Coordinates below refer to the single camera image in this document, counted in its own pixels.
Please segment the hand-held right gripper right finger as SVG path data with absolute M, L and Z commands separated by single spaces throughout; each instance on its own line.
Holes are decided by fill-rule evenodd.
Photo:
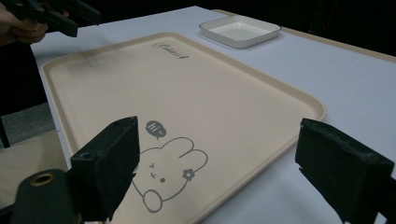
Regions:
M 395 163 L 333 126 L 301 121 L 295 161 L 344 224 L 395 224 Z

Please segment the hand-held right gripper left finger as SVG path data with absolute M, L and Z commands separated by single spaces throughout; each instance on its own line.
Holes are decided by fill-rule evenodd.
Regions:
M 85 221 L 113 218 L 140 161 L 138 118 L 107 125 L 71 158 L 72 181 Z

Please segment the beige tray with rabbit print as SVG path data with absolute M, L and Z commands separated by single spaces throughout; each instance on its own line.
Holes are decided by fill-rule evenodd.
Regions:
M 140 162 L 111 224 L 198 224 L 298 138 L 321 101 L 196 43 L 162 33 L 42 65 L 67 148 L 138 119 Z

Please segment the white square dish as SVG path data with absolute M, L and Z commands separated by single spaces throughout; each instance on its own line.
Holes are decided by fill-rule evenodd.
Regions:
M 276 38 L 281 30 L 277 24 L 236 15 L 199 25 L 201 34 L 234 49 L 246 49 Z

